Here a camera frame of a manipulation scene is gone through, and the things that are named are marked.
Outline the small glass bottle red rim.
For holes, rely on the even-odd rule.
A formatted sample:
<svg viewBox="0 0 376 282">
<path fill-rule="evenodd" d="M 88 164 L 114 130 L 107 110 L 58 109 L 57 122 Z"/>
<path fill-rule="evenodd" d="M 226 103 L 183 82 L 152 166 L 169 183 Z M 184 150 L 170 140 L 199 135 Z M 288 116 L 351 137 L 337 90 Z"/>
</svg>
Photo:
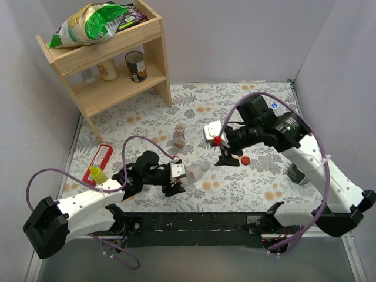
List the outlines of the small glass bottle red rim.
<svg viewBox="0 0 376 282">
<path fill-rule="evenodd" d="M 173 134 L 174 146 L 181 149 L 185 146 L 185 126 L 182 123 L 176 125 Z"/>
</svg>

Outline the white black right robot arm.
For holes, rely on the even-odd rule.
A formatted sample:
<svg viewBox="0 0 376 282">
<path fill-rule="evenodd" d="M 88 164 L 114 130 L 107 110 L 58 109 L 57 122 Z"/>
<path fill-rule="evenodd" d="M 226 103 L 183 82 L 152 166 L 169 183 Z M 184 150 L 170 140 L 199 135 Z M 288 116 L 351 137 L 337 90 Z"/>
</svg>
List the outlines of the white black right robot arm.
<svg viewBox="0 0 376 282">
<path fill-rule="evenodd" d="M 239 166 L 234 155 L 240 156 L 243 149 L 263 143 L 296 165 L 323 198 L 304 204 L 278 202 L 252 227 L 277 234 L 286 227 L 300 226 L 294 238 L 302 236 L 311 226 L 332 237 L 356 228 L 363 213 L 375 204 L 375 191 L 355 185 L 334 164 L 312 129 L 295 111 L 276 116 L 265 96 L 264 92 L 251 93 L 233 106 L 232 111 L 238 111 L 243 120 L 240 128 L 228 126 L 228 119 L 204 127 L 206 140 L 221 150 L 216 165 Z"/>
</svg>

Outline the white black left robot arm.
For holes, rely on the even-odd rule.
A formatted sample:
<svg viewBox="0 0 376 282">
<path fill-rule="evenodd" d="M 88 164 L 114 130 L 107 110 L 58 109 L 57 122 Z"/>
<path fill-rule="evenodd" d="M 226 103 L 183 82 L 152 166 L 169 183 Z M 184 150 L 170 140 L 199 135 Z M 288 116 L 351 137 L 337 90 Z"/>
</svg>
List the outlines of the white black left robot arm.
<svg viewBox="0 0 376 282">
<path fill-rule="evenodd" d="M 76 196 L 42 199 L 23 226 L 23 232 L 41 259 L 56 254 L 67 242 L 96 232 L 128 235 L 134 222 L 118 203 L 142 191 L 144 186 L 160 186 L 166 197 L 183 193 L 179 180 L 186 174 L 177 157 L 160 164 L 159 156 L 145 151 L 134 163 L 104 183 Z"/>
</svg>

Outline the clear plastic bottle red label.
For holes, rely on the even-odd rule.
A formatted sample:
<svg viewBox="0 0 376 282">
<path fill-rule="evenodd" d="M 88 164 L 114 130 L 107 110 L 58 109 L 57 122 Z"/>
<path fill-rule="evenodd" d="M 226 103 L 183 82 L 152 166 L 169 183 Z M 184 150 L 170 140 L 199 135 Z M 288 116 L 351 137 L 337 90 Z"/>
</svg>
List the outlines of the clear plastic bottle red label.
<svg viewBox="0 0 376 282">
<path fill-rule="evenodd" d="M 180 179 L 184 187 L 195 184 L 203 177 L 205 171 L 201 169 L 200 164 L 201 162 L 186 167 L 186 176 Z"/>
</svg>

